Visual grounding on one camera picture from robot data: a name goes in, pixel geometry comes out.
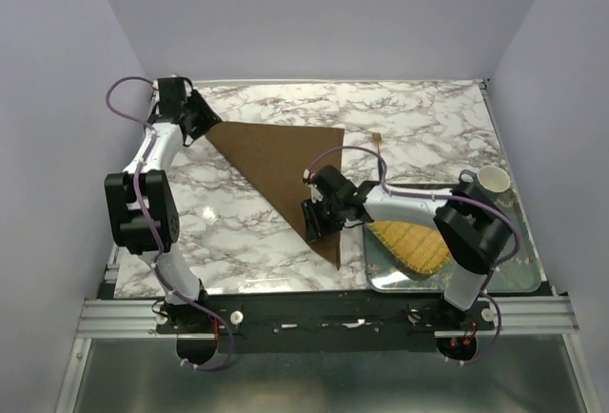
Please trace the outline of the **brown cloth napkin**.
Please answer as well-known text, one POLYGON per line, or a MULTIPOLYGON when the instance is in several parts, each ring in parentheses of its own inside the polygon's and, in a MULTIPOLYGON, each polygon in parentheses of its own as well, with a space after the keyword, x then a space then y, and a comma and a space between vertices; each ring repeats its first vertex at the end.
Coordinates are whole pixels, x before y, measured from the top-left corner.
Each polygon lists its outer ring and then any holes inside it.
POLYGON ((301 203, 310 197, 304 171, 326 151, 344 144, 344 130, 224 121, 206 139, 285 218, 301 239, 301 203))

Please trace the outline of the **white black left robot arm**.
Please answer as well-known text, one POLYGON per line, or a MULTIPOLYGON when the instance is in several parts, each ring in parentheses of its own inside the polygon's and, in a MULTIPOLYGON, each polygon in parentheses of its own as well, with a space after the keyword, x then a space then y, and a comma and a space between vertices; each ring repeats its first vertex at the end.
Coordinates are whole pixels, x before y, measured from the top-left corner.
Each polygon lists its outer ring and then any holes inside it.
POLYGON ((184 76, 156 81, 138 75, 122 77, 110 85, 105 103, 113 114, 137 123, 144 132, 134 158, 123 171, 107 175, 104 181, 114 243, 139 257, 153 272, 164 290, 168 320, 191 332, 202 331, 209 323, 228 328, 205 304, 205 287, 177 246, 180 216, 167 177, 177 153, 222 119, 184 76), (122 112, 112 104, 112 93, 127 82, 144 83, 151 89, 151 111, 146 118, 122 112))

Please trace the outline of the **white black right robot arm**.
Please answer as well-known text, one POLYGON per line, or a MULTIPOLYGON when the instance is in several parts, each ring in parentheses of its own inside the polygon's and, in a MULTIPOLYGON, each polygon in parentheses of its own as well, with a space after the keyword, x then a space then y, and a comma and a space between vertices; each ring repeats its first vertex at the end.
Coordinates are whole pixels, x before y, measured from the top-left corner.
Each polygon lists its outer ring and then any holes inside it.
POLYGON ((315 244, 341 232, 348 222, 406 223, 439 231, 456 262, 434 317, 451 329, 472 318, 472 306, 485 290, 509 239, 518 230, 476 183, 460 180, 441 193, 399 190, 385 181, 355 186, 333 166, 304 172, 310 198, 301 203, 305 241, 315 244))

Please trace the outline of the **gold fork teal handle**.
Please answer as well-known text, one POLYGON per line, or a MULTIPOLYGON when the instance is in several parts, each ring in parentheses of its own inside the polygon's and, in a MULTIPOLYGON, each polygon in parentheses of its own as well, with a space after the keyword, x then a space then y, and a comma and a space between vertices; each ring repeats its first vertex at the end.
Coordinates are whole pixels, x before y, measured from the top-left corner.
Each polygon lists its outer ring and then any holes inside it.
POLYGON ((381 157, 382 135, 379 132, 373 132, 372 133, 372 142, 374 143, 374 146, 376 148, 376 152, 378 155, 377 171, 378 171, 379 180, 381 181, 384 177, 383 158, 381 157))

